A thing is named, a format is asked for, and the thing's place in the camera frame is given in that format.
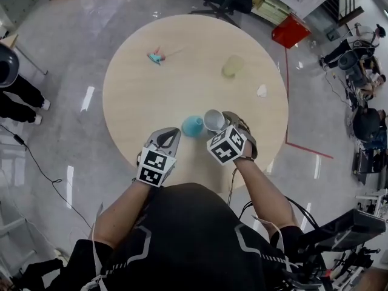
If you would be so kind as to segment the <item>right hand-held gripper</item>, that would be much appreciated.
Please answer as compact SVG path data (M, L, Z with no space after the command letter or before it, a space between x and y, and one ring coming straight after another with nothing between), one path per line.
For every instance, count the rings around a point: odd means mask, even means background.
M236 113L223 111L225 120L219 118L206 119L206 127L215 133L207 142L207 151L221 164L236 159L248 159L254 161L258 156L256 140L251 135L249 126Z

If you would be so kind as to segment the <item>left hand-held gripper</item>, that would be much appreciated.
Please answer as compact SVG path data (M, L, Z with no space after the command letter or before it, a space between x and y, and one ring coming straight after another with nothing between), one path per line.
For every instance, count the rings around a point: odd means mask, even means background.
M175 167L180 138L179 128L154 131L138 154L136 179L160 188Z

